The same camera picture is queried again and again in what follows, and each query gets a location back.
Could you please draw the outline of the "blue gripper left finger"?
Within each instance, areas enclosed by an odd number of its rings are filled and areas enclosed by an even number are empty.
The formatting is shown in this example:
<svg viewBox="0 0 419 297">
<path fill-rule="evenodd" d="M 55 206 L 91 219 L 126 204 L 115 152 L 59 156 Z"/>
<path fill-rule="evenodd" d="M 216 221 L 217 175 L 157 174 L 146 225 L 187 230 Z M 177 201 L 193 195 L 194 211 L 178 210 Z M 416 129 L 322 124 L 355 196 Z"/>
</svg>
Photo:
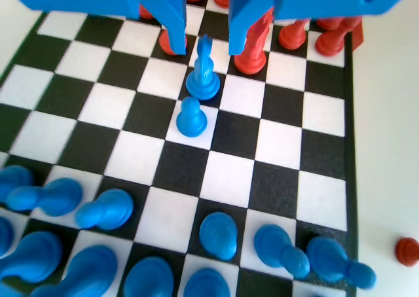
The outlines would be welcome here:
<svg viewBox="0 0 419 297">
<path fill-rule="evenodd" d="M 186 0 L 19 0 L 32 10 L 82 12 L 138 18 L 143 5 L 168 30 L 172 51 L 186 51 Z"/>
</svg>

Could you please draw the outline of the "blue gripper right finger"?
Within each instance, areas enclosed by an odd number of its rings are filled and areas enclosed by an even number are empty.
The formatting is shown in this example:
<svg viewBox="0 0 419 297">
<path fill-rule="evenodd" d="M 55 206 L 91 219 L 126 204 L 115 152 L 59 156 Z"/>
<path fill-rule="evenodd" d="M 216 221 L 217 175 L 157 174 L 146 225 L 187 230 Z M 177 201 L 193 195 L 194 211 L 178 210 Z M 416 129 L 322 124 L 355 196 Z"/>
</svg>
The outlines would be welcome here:
<svg viewBox="0 0 419 297">
<path fill-rule="evenodd" d="M 383 14 L 400 0 L 230 0 L 229 53 L 241 54 L 248 29 L 267 11 L 277 20 Z"/>
</svg>

